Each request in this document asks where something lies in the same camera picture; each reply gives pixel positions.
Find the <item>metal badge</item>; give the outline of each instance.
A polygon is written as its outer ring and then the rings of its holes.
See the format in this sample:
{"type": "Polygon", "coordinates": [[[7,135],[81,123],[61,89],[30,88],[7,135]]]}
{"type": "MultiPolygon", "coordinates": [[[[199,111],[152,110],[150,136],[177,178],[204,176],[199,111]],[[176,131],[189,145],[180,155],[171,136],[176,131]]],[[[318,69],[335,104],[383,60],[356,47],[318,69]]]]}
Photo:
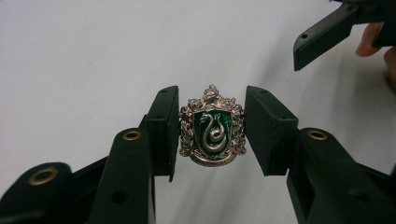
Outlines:
{"type": "Polygon", "coordinates": [[[244,115],[234,98],[223,98],[210,85],[202,99],[189,100],[187,106],[181,107],[180,155],[210,167],[228,164],[236,155],[244,155],[244,115]]]}

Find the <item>clamp jaw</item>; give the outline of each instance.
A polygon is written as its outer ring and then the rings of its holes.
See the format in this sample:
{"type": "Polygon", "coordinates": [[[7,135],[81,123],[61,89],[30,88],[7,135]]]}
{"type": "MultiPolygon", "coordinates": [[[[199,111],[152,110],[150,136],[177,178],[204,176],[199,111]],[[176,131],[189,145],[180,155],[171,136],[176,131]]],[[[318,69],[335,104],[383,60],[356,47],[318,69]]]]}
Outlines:
{"type": "Polygon", "coordinates": [[[395,0],[337,1],[343,4],[297,38],[293,49],[295,71],[347,38],[354,24],[384,22],[374,46],[396,46],[395,0]]]}
{"type": "MultiPolygon", "coordinates": [[[[298,130],[298,119],[269,91],[247,87],[245,109],[262,172],[288,175],[299,223],[396,223],[396,171],[356,163],[330,133],[298,130]]],[[[60,162],[30,169],[0,201],[0,224],[156,223],[154,176],[172,180],[177,115],[177,86],[163,89],[138,128],[116,135],[107,158],[73,174],[60,162]]]]}

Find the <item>silver snake emblem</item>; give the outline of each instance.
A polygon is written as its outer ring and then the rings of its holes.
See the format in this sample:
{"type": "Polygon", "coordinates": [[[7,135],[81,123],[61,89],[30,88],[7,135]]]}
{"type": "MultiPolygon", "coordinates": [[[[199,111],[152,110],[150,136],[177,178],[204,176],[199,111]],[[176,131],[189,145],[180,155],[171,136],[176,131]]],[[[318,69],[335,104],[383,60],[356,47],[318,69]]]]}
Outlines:
{"type": "Polygon", "coordinates": [[[227,144],[227,136],[224,132],[224,126],[221,123],[220,116],[218,117],[218,125],[219,127],[215,128],[214,130],[210,131],[213,127],[214,119],[213,116],[210,114],[204,114],[200,118],[200,123],[204,123],[207,119],[209,119],[209,125],[205,129],[204,132],[204,139],[203,139],[203,146],[206,150],[210,152],[219,152],[222,151],[227,144]],[[210,141],[213,143],[220,142],[218,145],[212,147],[207,143],[207,136],[209,135],[210,141]]]}

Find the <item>hand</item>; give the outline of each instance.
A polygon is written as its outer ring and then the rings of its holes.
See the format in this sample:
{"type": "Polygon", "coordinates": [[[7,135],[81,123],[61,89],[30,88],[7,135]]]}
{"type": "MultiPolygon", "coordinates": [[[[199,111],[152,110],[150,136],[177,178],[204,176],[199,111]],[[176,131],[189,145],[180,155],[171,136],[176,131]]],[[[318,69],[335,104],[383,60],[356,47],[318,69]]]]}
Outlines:
{"type": "MultiPolygon", "coordinates": [[[[382,23],[371,23],[364,30],[361,43],[356,50],[356,54],[361,57],[368,57],[377,53],[380,48],[374,48],[373,43],[381,30],[382,23]]],[[[396,90],[396,47],[390,48],[384,55],[385,63],[389,70],[389,82],[396,90]]]]}

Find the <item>green enamel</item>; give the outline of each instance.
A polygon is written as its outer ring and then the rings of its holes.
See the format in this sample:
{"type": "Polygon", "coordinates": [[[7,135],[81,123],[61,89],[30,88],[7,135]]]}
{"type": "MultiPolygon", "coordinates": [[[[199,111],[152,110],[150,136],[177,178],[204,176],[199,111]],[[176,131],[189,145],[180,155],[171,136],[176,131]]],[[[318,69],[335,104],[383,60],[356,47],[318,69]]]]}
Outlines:
{"type": "MultiPolygon", "coordinates": [[[[232,121],[232,117],[231,117],[231,112],[223,111],[223,110],[210,110],[210,111],[195,113],[193,125],[194,125],[194,131],[195,131],[196,144],[199,146],[199,148],[201,150],[204,151],[204,153],[208,157],[210,157],[212,159],[217,159],[227,149],[227,147],[230,143],[231,137],[232,137],[233,121],[232,121]],[[202,141],[204,139],[205,129],[209,125],[209,120],[207,120],[206,122],[204,122],[202,124],[200,123],[200,118],[202,117],[202,115],[205,115],[205,114],[210,114],[214,118],[214,124],[213,124],[211,131],[219,127],[218,119],[220,119],[221,123],[223,124],[224,130],[226,132],[227,143],[226,143],[225,147],[219,152],[210,152],[202,147],[202,141]]],[[[206,141],[212,147],[215,147],[216,145],[219,144],[219,143],[214,143],[214,142],[210,141],[209,136],[207,137],[206,141]]]]}

